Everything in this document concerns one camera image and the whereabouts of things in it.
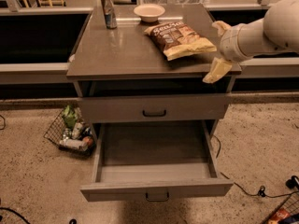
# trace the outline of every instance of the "white bowl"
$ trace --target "white bowl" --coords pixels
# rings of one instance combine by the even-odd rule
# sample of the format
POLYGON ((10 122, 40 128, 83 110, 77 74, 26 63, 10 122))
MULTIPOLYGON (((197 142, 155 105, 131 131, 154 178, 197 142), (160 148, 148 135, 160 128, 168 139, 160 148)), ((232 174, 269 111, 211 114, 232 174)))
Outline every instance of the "white bowl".
POLYGON ((157 4, 142 4, 135 7, 134 13, 145 22, 155 22, 165 13, 164 7, 157 4))

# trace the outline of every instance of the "can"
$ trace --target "can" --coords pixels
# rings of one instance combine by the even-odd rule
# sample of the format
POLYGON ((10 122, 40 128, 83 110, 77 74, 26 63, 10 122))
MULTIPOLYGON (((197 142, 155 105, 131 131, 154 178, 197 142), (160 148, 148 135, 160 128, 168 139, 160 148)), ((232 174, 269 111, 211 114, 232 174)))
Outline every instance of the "can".
POLYGON ((101 0, 101 2, 102 2, 102 8, 105 17, 106 27, 109 29, 116 28, 118 25, 116 23, 113 0, 101 0))

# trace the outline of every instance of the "snack bag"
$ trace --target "snack bag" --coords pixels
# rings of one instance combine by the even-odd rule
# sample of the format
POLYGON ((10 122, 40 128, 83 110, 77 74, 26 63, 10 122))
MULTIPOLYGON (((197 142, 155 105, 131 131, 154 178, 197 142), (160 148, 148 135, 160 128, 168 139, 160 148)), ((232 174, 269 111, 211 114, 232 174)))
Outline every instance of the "snack bag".
POLYGON ((151 26, 145 33, 164 53, 168 61, 217 50, 207 38, 201 37, 183 21, 151 26))

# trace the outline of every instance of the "black cable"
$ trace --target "black cable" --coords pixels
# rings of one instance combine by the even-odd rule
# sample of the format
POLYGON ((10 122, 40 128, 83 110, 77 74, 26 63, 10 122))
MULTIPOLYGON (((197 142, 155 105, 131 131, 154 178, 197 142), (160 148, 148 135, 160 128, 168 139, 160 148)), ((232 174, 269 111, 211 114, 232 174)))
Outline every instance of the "black cable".
POLYGON ((26 220, 25 217, 23 217, 21 214, 19 214, 18 212, 8 208, 8 207, 0 207, 0 210, 5 210, 5 211, 8 211, 8 212, 11 212, 15 215, 17 215, 19 218, 21 218, 26 224, 30 224, 28 220, 26 220))
MULTIPOLYGON (((215 135, 213 135, 216 139, 217 139, 217 141, 218 141, 218 143, 219 143, 219 148, 218 148, 218 151, 217 151, 217 154, 216 154, 216 159, 219 157, 219 155, 220 155, 220 153, 221 153, 221 141, 220 141, 220 139, 217 137, 217 136, 215 136, 215 135)), ((225 178, 227 178, 227 179, 230 179, 227 175, 225 175, 224 173, 221 173, 225 178)), ((245 189, 241 186, 241 185, 239 185, 238 183, 236 183, 236 182, 234 182, 234 184, 236 185, 236 186, 238 186, 246 195, 248 195, 248 196, 250 196, 250 197, 266 197, 266 198, 281 198, 281 197, 287 197, 287 196, 292 196, 293 194, 295 194, 295 193, 299 193, 299 191, 294 191, 294 192, 290 192, 290 193, 287 193, 287 194, 281 194, 281 195, 277 195, 277 196, 269 196, 269 195, 267 195, 267 194, 265 194, 265 186, 260 186, 260 189, 259 189, 259 191, 257 192, 257 194, 250 194, 250 193, 248 193, 248 192, 246 192, 245 191, 245 189)))
POLYGON ((219 143, 219 148, 218 148, 218 151, 217 151, 217 154, 216 154, 216 159, 217 159, 218 156, 219 156, 220 153, 221 153, 221 141, 220 141, 220 139, 219 139, 216 135, 213 135, 213 136, 214 136, 214 138, 217 139, 217 141, 218 141, 218 143, 219 143))
POLYGON ((6 123, 6 119, 2 115, 0 115, 0 117, 3 120, 3 125, 2 127, 0 127, 0 131, 3 131, 7 127, 7 123, 6 123))

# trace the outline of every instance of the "cabinet top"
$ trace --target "cabinet top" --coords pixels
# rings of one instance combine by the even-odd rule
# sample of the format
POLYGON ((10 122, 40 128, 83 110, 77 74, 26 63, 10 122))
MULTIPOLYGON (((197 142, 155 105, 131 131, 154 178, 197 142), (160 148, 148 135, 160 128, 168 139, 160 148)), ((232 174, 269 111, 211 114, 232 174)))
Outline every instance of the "cabinet top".
MULTIPOLYGON (((71 80, 202 77, 220 53, 196 54, 168 61, 144 31, 157 23, 145 23, 134 13, 135 6, 115 6, 118 27, 107 29, 101 6, 93 15, 79 42, 67 77, 71 80)), ((199 35, 219 47, 213 20, 202 5, 165 5, 159 23, 184 21, 199 35)), ((231 74, 239 74, 235 65, 231 74)))

